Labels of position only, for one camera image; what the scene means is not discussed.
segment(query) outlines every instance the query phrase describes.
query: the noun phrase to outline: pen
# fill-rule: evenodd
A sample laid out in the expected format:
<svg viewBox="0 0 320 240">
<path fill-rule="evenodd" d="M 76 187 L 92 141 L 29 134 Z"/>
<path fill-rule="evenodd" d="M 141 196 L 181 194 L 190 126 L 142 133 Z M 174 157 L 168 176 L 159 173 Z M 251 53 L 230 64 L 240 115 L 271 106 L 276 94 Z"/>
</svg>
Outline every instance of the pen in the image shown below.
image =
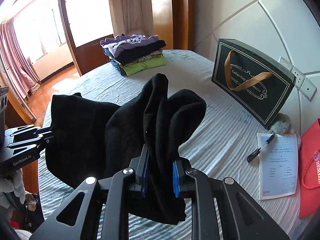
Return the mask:
<svg viewBox="0 0 320 240">
<path fill-rule="evenodd" d="M 268 146 L 268 144 L 273 140 L 274 137 L 275 137 L 274 134 L 271 135 L 271 136 L 269 137 L 269 139 L 266 140 L 266 142 L 265 142 L 260 148 L 256 149 L 253 153 L 251 153 L 251 154 L 247 157 L 247 162 L 249 163 L 249 162 L 251 162 L 255 157 L 257 157 L 258 154 L 259 154 L 260 152 L 262 152 L 265 147 Z"/>
</svg>

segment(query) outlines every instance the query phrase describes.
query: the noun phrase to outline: wall plate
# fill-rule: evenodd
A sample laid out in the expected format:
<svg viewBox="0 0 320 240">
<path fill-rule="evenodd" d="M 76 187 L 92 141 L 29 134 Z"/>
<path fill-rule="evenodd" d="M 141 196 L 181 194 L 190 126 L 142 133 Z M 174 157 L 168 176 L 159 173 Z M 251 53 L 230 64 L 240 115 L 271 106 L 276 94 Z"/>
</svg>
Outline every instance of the wall plate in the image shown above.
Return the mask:
<svg viewBox="0 0 320 240">
<path fill-rule="evenodd" d="M 300 88 L 301 93 L 308 98 L 309 101 L 312 100 L 313 95 L 316 93 L 316 86 L 308 79 L 307 77 L 304 79 L 303 84 Z"/>
<path fill-rule="evenodd" d="M 293 68 L 293 65 L 289 61 L 287 61 L 284 57 L 280 57 L 279 63 L 285 68 L 289 69 L 290 71 Z"/>
<path fill-rule="evenodd" d="M 295 86 L 297 89 L 300 89 L 300 87 L 302 86 L 302 83 L 305 79 L 305 75 L 298 70 L 296 67 L 293 67 L 291 72 L 296 76 L 296 83 Z"/>
</svg>

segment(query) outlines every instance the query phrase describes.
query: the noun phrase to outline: curtain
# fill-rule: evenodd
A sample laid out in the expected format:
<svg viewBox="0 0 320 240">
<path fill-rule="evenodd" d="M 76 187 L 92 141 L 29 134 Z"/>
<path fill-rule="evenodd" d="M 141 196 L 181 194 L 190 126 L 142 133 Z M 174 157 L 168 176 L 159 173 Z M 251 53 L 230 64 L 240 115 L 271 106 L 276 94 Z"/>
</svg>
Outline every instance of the curtain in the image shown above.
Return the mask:
<svg viewBox="0 0 320 240">
<path fill-rule="evenodd" d="M 17 92 L 25 98 L 29 90 L 39 87 L 39 77 L 25 59 L 13 27 L 13 19 L 0 25 L 0 54 L 7 75 L 12 79 Z"/>
<path fill-rule="evenodd" d="M 151 0 L 109 0 L 114 36 L 153 35 Z"/>
</svg>

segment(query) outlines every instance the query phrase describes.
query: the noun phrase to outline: bed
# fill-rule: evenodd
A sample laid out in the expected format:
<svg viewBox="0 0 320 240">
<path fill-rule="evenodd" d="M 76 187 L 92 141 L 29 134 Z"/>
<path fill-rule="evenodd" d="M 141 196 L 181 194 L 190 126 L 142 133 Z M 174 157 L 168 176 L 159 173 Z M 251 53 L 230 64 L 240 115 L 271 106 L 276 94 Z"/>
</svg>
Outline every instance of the bed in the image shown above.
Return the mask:
<svg viewBox="0 0 320 240">
<path fill-rule="evenodd" d="M 102 65 L 77 79 L 75 87 L 62 94 L 80 92 L 82 97 L 90 100 L 123 105 L 138 95 L 143 85 L 156 73 L 167 76 L 168 96 L 180 89 L 194 91 L 206 101 L 206 115 L 191 138 L 180 146 L 180 156 L 188 158 L 193 167 L 209 177 L 233 177 L 291 239 L 296 239 L 308 223 L 308 220 L 298 219 L 299 183 L 295 195 L 259 201 L 258 160 L 246 163 L 247 155 L 257 148 L 257 132 L 265 132 L 265 129 L 231 96 L 211 82 L 212 61 L 188 50 L 165 50 L 163 54 L 167 59 L 165 66 L 144 70 L 130 77 L 120 76 L 110 63 Z M 51 123 L 50 109 L 51 104 L 45 114 L 44 127 Z M 73 189 L 47 170 L 45 151 L 41 152 L 38 166 L 40 200 L 46 219 Z M 129 215 L 129 238 L 191 239 L 191 202 L 186 200 L 186 204 L 186 221 L 177 226 Z"/>
</svg>

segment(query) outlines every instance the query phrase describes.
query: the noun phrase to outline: black gift box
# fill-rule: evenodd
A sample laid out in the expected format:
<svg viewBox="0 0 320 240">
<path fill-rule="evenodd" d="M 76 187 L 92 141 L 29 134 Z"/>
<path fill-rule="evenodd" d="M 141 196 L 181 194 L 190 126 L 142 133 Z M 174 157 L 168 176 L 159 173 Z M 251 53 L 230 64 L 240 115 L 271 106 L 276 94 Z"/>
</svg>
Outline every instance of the black gift box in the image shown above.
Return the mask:
<svg viewBox="0 0 320 240">
<path fill-rule="evenodd" d="M 237 40 L 219 39 L 212 82 L 267 128 L 290 95 L 295 76 L 261 51 Z"/>
</svg>

